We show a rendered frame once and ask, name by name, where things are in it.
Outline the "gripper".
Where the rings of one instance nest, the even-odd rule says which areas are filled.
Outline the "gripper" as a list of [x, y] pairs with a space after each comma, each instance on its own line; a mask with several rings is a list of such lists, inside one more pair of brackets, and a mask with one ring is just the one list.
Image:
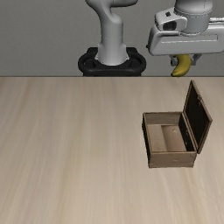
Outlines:
[[193, 54], [196, 63], [202, 54], [224, 51], [224, 24], [211, 23], [199, 35], [184, 36], [180, 31], [160, 31], [155, 25], [150, 30], [148, 51], [153, 56], [170, 55], [171, 65], [178, 64], [172, 55]]

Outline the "yellow banana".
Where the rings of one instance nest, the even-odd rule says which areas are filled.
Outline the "yellow banana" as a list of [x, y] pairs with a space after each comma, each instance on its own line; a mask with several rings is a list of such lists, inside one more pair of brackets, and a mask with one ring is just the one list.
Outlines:
[[188, 73], [191, 67], [191, 58], [188, 54], [175, 55], [178, 64], [171, 73], [172, 77], [181, 77]]

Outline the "brown wooden box lid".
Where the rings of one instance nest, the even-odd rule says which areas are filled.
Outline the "brown wooden box lid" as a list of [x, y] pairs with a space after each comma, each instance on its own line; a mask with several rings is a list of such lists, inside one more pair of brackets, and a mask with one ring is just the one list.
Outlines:
[[190, 81], [183, 112], [192, 135], [192, 140], [196, 146], [196, 151], [200, 154], [213, 119], [194, 80]]

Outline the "brown wooden box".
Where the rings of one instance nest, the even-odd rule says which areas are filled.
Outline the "brown wooden box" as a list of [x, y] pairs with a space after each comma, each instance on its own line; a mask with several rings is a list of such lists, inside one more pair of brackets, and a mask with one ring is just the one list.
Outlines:
[[193, 167], [197, 148], [183, 112], [143, 113], [150, 168]]

